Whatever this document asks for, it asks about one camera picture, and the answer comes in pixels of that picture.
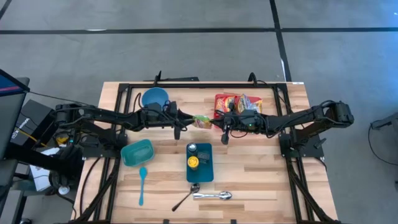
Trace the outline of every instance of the teal container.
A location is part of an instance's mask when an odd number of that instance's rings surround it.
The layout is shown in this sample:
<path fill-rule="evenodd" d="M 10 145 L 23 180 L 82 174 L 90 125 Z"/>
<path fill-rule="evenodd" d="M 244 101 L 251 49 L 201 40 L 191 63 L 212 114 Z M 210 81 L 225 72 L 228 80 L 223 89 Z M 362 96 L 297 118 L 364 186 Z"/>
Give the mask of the teal container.
<path fill-rule="evenodd" d="M 148 139 L 124 146 L 120 152 L 126 166 L 137 166 L 154 158 L 155 151 Z"/>

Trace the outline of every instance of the floor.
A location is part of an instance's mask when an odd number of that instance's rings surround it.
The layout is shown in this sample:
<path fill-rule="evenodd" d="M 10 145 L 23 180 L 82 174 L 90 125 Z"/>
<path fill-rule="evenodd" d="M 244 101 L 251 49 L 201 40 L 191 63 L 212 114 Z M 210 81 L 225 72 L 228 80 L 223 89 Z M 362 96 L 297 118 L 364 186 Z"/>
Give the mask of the floor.
<path fill-rule="evenodd" d="M 0 68 L 29 77 L 32 91 L 95 105 L 105 81 L 148 80 L 159 70 L 167 78 L 238 81 L 254 72 L 265 81 L 304 82 L 312 105 L 327 99 L 348 103 L 354 125 L 322 134 L 339 219 L 364 224 L 398 220 L 398 167 L 374 157 L 368 144 L 370 122 L 398 112 L 397 1 L 0 0 L 4 3 Z M 274 26 L 282 29 L 275 32 Z M 180 27 L 267 29 L 132 34 L 132 29 Z M 88 29 L 125 34 L 73 31 Z M 49 106 L 59 103 L 29 98 Z M 395 139 L 391 127 L 371 132 L 376 153 L 398 163 Z M 8 223 L 11 204 L 1 223 Z M 24 217 L 35 224 L 66 222 L 71 210 L 55 196 L 34 196 Z"/>

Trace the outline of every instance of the metal spoon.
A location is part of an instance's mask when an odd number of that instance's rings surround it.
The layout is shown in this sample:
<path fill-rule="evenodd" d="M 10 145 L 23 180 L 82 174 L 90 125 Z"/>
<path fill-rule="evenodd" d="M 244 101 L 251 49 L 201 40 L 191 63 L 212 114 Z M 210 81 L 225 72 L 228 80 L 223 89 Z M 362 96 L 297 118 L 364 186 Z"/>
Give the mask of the metal spoon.
<path fill-rule="evenodd" d="M 185 196 L 185 198 L 183 198 L 183 199 L 181 200 L 181 202 L 179 202 L 178 204 L 176 204 L 176 205 L 172 208 L 172 211 L 175 212 L 176 209 L 178 209 L 178 207 L 181 205 L 181 203 L 182 203 L 185 199 L 187 199 L 187 197 L 188 197 L 189 195 L 191 195 L 191 194 L 193 194 L 193 193 L 197 193 L 197 192 L 199 191 L 199 189 L 200 189 L 200 185 L 199 185 L 199 184 L 192 184 L 191 189 L 190 189 L 190 191 L 189 191 L 189 194 L 188 194 L 187 196 Z"/>
<path fill-rule="evenodd" d="M 221 200 L 229 200 L 232 197 L 231 192 L 220 192 L 218 195 L 207 195 L 207 194 L 193 194 L 193 198 L 211 198 L 211 197 L 218 197 Z"/>

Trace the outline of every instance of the wooden table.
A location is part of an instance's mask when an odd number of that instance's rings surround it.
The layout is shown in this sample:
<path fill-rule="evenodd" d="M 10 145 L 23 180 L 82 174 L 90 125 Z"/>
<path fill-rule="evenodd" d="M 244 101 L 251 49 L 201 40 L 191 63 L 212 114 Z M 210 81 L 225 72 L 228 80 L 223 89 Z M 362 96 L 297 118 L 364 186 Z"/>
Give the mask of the wooden table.
<path fill-rule="evenodd" d="M 114 109 L 119 84 L 104 83 L 99 101 L 100 108 Z M 304 85 L 288 83 L 287 86 L 293 111 L 309 108 Z M 136 94 L 145 90 L 133 89 L 132 104 Z M 168 88 L 166 91 L 170 100 L 176 101 L 177 106 L 188 114 L 203 114 L 212 118 L 217 93 L 245 93 L 261 97 L 262 113 L 277 114 L 274 95 L 268 89 Z M 110 127 L 110 124 L 97 124 L 103 128 Z M 229 223 L 231 219 L 236 219 L 238 223 L 295 223 L 289 178 L 285 159 L 280 155 L 277 137 L 267 139 L 265 136 L 248 134 L 240 139 L 230 138 L 229 144 L 225 146 L 220 141 L 221 130 L 215 127 L 208 130 L 189 126 L 187 132 L 181 133 L 181 139 L 178 141 L 174 140 L 171 128 L 152 128 L 138 133 L 126 133 L 129 143 L 150 139 L 155 148 L 155 157 L 145 164 L 148 175 L 142 207 L 138 205 L 139 168 L 121 164 L 112 223 L 161 223 L 165 218 L 171 223 Z M 189 197 L 176 212 L 172 212 L 172 207 L 186 196 L 190 188 L 185 175 L 185 147 L 190 142 L 209 142 L 213 146 L 214 181 L 203 183 L 200 192 L 213 194 L 227 190 L 233 194 L 233 199 L 194 200 Z M 94 160 L 88 159 L 83 168 L 75 202 L 77 212 L 83 180 Z M 98 192 L 103 161 L 104 159 L 101 159 L 97 163 L 88 178 L 83 196 L 84 208 Z M 311 194 L 329 216 L 337 218 L 325 168 L 312 158 L 304 158 L 303 162 Z M 302 215 L 306 218 L 301 193 L 299 197 Z M 101 219 L 105 217 L 107 204 L 108 194 L 103 200 Z"/>

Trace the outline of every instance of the silver ladle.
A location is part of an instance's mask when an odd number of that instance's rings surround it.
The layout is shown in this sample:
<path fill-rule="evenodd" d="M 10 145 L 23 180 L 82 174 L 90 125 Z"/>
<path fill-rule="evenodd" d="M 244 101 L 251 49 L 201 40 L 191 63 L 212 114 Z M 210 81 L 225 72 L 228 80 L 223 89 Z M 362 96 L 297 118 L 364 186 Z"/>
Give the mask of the silver ladle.
<path fill-rule="evenodd" d="M 200 193 L 194 193 L 193 198 L 212 198 L 212 197 L 218 197 L 221 200 L 229 200 L 232 197 L 231 192 L 220 192 L 219 194 L 216 195 L 208 195 L 208 194 L 200 194 Z"/>

